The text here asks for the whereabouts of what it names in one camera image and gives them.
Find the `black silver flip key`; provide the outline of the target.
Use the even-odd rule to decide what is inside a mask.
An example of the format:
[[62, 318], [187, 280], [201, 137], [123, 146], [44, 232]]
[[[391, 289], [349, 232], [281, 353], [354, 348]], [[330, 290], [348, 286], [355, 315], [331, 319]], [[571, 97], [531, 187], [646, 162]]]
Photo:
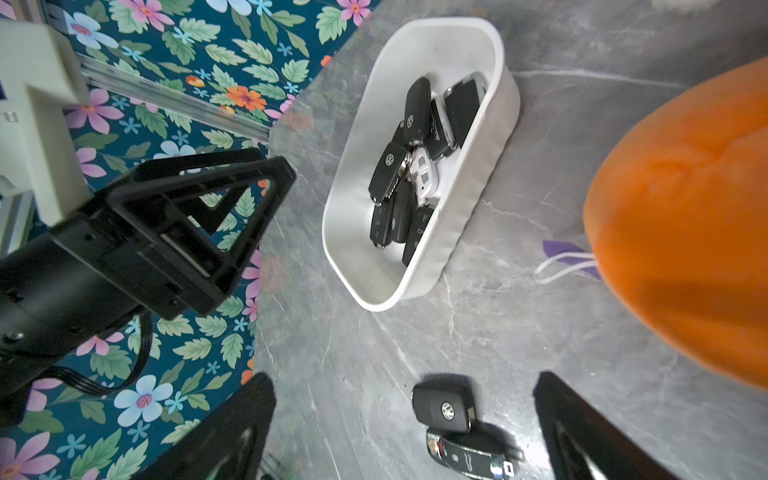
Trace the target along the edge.
[[480, 72], [473, 72], [443, 94], [443, 101], [457, 147], [463, 147], [486, 93]]

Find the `white car key fob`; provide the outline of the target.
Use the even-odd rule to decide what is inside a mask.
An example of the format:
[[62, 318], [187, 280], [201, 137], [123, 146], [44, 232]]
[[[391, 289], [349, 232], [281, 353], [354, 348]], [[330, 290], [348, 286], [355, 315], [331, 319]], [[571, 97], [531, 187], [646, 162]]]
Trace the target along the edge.
[[439, 175], [424, 147], [418, 147], [412, 152], [409, 172], [418, 205], [426, 205], [437, 193]]

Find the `white plastic storage box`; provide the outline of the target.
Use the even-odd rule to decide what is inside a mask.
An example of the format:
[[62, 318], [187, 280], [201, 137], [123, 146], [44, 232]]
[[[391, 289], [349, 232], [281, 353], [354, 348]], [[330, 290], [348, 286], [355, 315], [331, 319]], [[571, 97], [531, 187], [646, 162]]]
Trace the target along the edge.
[[385, 44], [322, 223], [326, 256], [361, 307], [385, 311], [435, 286], [519, 113], [490, 22], [416, 20]]

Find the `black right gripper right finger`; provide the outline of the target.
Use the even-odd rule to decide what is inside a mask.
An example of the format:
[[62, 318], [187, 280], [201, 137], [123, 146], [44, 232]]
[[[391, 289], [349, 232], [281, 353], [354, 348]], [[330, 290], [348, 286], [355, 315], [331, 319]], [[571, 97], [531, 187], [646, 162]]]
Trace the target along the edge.
[[674, 479], [551, 371], [533, 390], [535, 410], [557, 479], [592, 479], [595, 466], [606, 479]]

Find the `black car key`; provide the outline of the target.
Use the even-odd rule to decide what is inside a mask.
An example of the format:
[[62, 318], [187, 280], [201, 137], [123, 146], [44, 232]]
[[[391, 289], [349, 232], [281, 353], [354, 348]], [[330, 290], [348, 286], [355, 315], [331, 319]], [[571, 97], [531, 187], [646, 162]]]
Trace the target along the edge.
[[392, 199], [392, 219], [390, 224], [390, 237], [395, 243], [405, 243], [414, 211], [414, 198], [412, 182], [401, 180]]
[[438, 96], [433, 96], [430, 107], [431, 127], [424, 140], [424, 147], [430, 158], [438, 161], [453, 153], [456, 142], [442, 100]]
[[472, 391], [461, 384], [421, 382], [412, 389], [411, 404], [419, 423], [445, 432], [468, 433], [476, 418]]
[[401, 258], [405, 266], [410, 265], [433, 213], [434, 208], [431, 205], [419, 206], [413, 213]]
[[374, 169], [368, 191], [371, 200], [380, 205], [389, 200], [410, 164], [409, 151], [399, 143], [391, 141]]
[[397, 125], [397, 127], [395, 129], [395, 132], [394, 132], [394, 134], [392, 136], [392, 142], [393, 143], [398, 144], [398, 145], [403, 146], [403, 147], [406, 146], [406, 141], [405, 141], [405, 138], [404, 138], [404, 130], [405, 130], [404, 122], [401, 121], [401, 122], [398, 123], [398, 125]]
[[409, 88], [404, 109], [404, 134], [407, 145], [421, 143], [431, 129], [431, 82], [419, 77]]

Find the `black car key front isolated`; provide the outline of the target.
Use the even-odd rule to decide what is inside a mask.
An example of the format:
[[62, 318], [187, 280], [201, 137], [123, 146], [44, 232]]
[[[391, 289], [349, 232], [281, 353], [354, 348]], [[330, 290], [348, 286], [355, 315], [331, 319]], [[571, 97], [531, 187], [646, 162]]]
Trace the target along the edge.
[[391, 243], [390, 224], [392, 213], [392, 203], [389, 201], [382, 201], [380, 204], [374, 205], [369, 238], [377, 248], [383, 249]]

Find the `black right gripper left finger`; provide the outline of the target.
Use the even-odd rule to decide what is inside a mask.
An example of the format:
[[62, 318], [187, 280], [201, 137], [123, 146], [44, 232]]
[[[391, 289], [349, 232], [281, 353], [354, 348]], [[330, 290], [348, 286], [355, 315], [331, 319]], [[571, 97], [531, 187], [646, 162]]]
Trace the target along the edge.
[[274, 385], [257, 373], [136, 479], [257, 479], [276, 407]]

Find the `black key with chrome trim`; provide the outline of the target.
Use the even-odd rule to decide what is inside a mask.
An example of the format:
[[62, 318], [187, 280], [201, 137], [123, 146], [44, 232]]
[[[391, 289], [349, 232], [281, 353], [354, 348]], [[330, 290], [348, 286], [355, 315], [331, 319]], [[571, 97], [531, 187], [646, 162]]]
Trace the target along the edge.
[[479, 430], [458, 433], [428, 428], [426, 447], [437, 464], [467, 478], [503, 480], [515, 476], [505, 445]]

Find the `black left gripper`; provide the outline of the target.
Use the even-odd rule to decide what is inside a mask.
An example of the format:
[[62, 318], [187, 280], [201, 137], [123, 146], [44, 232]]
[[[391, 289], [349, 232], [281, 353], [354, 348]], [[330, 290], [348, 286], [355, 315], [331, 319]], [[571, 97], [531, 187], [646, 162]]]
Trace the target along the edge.
[[151, 313], [214, 312], [236, 289], [296, 172], [283, 157], [190, 157], [139, 165], [89, 209], [89, 265], [44, 234], [1, 261], [1, 424], [20, 424], [34, 381], [108, 388], [58, 361], [139, 319], [133, 384], [153, 344]]

